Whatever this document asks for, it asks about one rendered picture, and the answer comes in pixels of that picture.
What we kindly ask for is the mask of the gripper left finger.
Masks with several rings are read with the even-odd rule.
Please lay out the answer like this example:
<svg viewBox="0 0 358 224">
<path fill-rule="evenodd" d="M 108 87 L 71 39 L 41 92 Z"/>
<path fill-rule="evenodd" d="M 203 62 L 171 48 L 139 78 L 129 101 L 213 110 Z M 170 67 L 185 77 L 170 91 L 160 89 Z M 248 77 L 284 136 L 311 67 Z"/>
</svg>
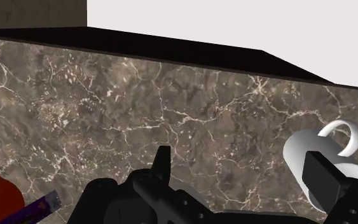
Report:
<svg viewBox="0 0 358 224">
<path fill-rule="evenodd" d="M 170 181 L 170 146 L 160 146 L 149 169 L 89 182 L 67 224 L 212 224 L 214 213 Z"/>
</svg>

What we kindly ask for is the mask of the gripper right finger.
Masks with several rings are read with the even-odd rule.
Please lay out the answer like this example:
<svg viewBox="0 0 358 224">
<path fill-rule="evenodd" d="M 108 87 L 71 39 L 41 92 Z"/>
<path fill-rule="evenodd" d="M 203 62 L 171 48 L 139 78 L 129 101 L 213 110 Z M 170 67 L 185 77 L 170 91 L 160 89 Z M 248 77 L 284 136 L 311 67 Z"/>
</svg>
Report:
<svg viewBox="0 0 358 224">
<path fill-rule="evenodd" d="M 358 179 L 346 177 L 322 153 L 308 151 L 302 180 L 327 213 L 323 224 L 358 224 Z"/>
</svg>

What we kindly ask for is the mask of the white mug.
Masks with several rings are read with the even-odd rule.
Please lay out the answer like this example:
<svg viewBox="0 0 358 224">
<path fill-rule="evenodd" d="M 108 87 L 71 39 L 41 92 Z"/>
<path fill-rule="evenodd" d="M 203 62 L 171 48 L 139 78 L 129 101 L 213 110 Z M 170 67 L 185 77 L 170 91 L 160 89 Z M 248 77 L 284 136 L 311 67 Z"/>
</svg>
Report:
<svg viewBox="0 0 358 224">
<path fill-rule="evenodd" d="M 350 129 L 350 140 L 344 148 L 329 137 L 329 134 L 340 125 L 346 125 Z M 302 180 L 306 152 L 321 152 L 344 175 L 358 179 L 358 162 L 352 158 L 357 149 L 358 125 L 347 120 L 334 120 L 321 130 L 303 129 L 291 135 L 283 147 L 283 158 L 311 205 L 316 210 L 324 212 Z"/>
</svg>

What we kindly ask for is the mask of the purple flat stick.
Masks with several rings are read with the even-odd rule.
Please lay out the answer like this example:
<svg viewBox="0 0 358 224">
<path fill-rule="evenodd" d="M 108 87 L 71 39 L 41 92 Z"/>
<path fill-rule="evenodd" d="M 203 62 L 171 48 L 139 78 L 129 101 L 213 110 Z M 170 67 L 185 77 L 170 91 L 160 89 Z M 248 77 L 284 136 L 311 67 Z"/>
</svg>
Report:
<svg viewBox="0 0 358 224">
<path fill-rule="evenodd" d="M 3 219 L 0 224 L 37 224 L 61 207 L 59 195 L 54 190 Z"/>
</svg>

